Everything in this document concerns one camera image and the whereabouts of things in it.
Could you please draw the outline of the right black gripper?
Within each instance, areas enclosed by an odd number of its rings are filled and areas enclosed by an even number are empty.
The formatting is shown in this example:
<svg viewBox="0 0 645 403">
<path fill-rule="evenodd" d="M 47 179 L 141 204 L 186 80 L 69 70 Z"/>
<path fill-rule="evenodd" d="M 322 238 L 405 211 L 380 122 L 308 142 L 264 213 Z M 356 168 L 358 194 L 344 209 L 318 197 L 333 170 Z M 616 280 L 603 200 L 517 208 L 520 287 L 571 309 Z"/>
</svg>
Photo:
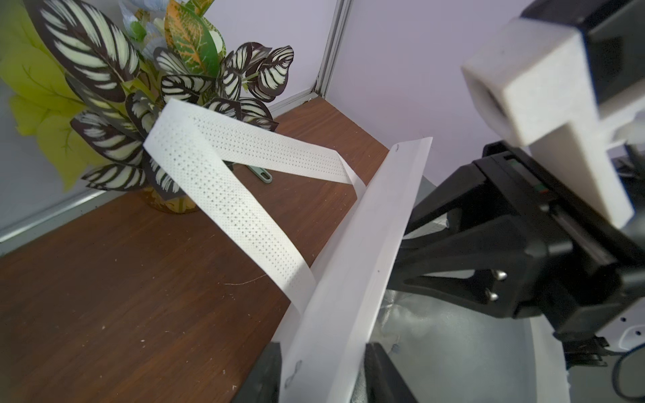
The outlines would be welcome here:
<svg viewBox="0 0 645 403">
<path fill-rule="evenodd" d="M 449 227 L 412 232 L 442 215 Z M 644 254 L 522 151 L 488 144 L 413 208 L 387 288 L 589 339 L 644 296 Z"/>
</svg>

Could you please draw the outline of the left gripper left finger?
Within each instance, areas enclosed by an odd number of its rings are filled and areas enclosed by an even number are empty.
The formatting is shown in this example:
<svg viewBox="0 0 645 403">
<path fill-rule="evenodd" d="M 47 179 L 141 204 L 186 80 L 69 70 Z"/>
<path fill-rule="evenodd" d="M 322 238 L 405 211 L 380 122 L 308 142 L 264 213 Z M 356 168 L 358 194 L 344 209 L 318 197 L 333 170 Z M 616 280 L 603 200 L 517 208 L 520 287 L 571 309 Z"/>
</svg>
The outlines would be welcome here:
<svg viewBox="0 0 645 403">
<path fill-rule="evenodd" d="M 270 342 L 255 362 L 233 403 L 278 403 L 282 376 L 282 350 Z"/>
</svg>

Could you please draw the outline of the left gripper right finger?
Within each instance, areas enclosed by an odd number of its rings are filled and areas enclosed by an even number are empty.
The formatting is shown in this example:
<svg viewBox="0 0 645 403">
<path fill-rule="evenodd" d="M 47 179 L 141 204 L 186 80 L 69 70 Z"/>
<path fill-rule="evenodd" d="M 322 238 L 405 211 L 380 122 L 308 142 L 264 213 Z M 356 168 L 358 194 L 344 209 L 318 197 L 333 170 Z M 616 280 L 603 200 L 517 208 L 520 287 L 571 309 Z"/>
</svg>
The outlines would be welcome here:
<svg viewBox="0 0 645 403">
<path fill-rule="evenodd" d="M 369 403 L 418 402 L 386 351 L 378 343 L 366 345 L 364 375 Z"/>
</svg>

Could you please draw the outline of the white insulated delivery bag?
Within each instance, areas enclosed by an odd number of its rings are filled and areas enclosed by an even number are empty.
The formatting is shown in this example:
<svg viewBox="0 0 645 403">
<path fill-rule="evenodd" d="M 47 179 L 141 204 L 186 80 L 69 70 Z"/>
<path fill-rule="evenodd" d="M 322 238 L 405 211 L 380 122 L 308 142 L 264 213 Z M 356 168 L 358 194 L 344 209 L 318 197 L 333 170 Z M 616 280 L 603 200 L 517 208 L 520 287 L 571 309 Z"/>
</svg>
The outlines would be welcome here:
<svg viewBox="0 0 645 403">
<path fill-rule="evenodd" d="M 279 402 L 348 402 L 357 386 L 366 392 L 366 345 L 431 144 L 398 144 L 364 184 L 333 149 L 204 107 L 172 100 L 156 120 L 145 150 L 290 300 L 270 341 L 282 350 Z M 308 264 L 229 162 L 349 184 L 357 200 Z"/>
</svg>

